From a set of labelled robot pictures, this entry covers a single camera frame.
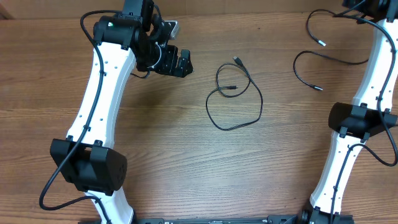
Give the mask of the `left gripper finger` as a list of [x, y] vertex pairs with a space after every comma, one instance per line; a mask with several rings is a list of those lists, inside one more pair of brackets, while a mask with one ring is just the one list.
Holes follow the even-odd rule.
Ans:
[[185, 78], [188, 74], [190, 74], [190, 69], [183, 67], [176, 67], [173, 72], [173, 76], [178, 78]]
[[192, 65], [191, 54], [190, 54], [189, 50], [183, 49], [181, 51], [179, 67], [189, 68], [190, 69], [190, 73], [193, 72], [193, 65]]

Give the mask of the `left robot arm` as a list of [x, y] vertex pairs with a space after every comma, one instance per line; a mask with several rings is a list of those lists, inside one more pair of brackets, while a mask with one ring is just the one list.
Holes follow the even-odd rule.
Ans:
[[190, 52], [169, 41], [179, 30], [163, 20], [152, 1], [126, 1], [121, 11], [102, 10], [88, 40], [93, 45], [90, 79], [65, 139], [54, 139], [56, 173], [83, 192], [101, 223], [133, 223], [124, 194], [127, 159], [114, 149], [114, 130], [127, 80], [151, 73], [183, 78], [193, 71]]

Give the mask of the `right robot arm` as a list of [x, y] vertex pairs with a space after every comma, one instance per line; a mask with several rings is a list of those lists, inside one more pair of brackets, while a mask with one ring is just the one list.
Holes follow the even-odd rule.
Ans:
[[352, 102], [335, 103], [330, 111], [330, 151], [310, 206], [297, 216], [297, 223], [352, 223], [352, 216], [341, 214], [341, 204], [354, 163], [370, 137], [382, 132], [390, 136], [397, 123], [391, 113], [397, 79], [397, 1], [344, 1], [343, 6], [362, 14], [353, 17], [357, 23], [374, 27], [373, 46]]

